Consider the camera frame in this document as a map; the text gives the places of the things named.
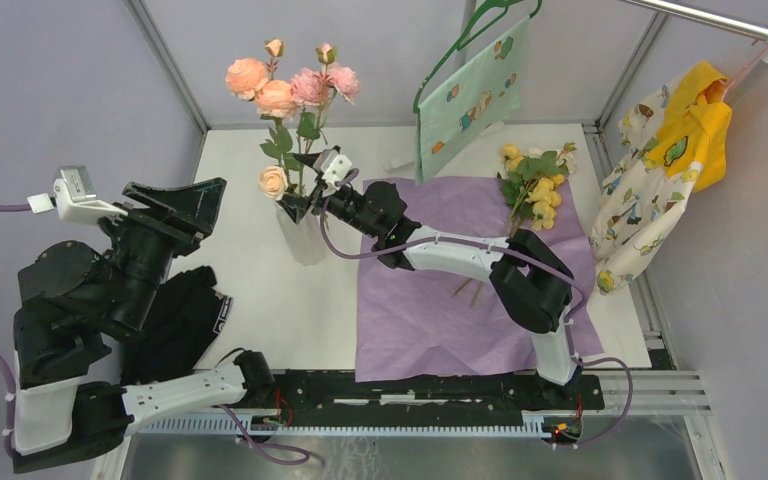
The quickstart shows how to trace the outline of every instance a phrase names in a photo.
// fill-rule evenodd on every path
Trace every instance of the flower bouquet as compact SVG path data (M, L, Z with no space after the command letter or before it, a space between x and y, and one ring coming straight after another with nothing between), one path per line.
M354 104L360 82L351 68L337 63L337 49L327 43L316 48L320 67L302 68L289 82L275 78L284 43L277 38L270 40L266 52L268 63L256 58L236 60L228 67L225 84L240 100L254 102L261 120L270 123L269 138L260 149L277 164L261 172L260 188L279 207L276 218L293 257L313 265L325 257L325 245L316 220L306 214L304 166L293 153L310 153L320 138L328 143L323 132L328 109L337 95ZM298 124L291 132L285 122L296 115Z
M526 222L531 222L534 231L555 226L555 208L563 201L555 188L575 173L575 151L574 142L565 143L560 150L529 148L525 154L516 145L502 146L499 155L504 174L497 173L496 178L511 212L500 235L512 237ZM453 295L460 293L471 282L472 279L469 279L462 283ZM482 285L479 283L476 288L471 305L475 305Z

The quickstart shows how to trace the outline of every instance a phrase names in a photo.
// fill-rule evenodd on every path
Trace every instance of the purple fabric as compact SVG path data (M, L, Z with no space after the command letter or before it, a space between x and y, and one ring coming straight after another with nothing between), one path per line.
M364 188L373 180L364 182ZM463 235L497 237L509 208L497 180L436 177L417 187L411 179L392 178L407 203L406 215L433 228ZM575 213L569 182L558 187L563 203L555 227L538 232L570 268L584 291L595 283L590 244ZM373 240L364 238L361 251ZM458 296L465 278L442 272L390 270L374 258L358 270L358 337L355 379L398 380L421 374L492 375L536 366L531 334L505 312L493 288L485 284L470 307L478 282ZM572 327L576 350L603 353L586 309Z

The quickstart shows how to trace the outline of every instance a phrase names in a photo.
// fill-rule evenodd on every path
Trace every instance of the black garment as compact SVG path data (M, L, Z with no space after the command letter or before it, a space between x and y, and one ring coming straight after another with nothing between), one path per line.
M219 335L231 297L213 289L210 267L179 273L157 290L144 336L124 346L122 384L183 377Z

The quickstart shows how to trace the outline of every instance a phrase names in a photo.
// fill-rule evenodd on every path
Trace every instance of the green cloth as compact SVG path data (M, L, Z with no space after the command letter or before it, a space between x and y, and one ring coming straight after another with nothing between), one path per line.
M419 105L417 185L437 175L487 126L519 108L520 85L516 82L525 55L528 20L511 27Z

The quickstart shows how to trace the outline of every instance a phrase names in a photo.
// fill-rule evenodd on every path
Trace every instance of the white vase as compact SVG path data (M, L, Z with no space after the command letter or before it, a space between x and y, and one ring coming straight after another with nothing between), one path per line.
M308 213L300 223L295 223L280 205L276 203L275 207L275 219L293 258L305 266L321 262L328 247L319 231L319 218Z

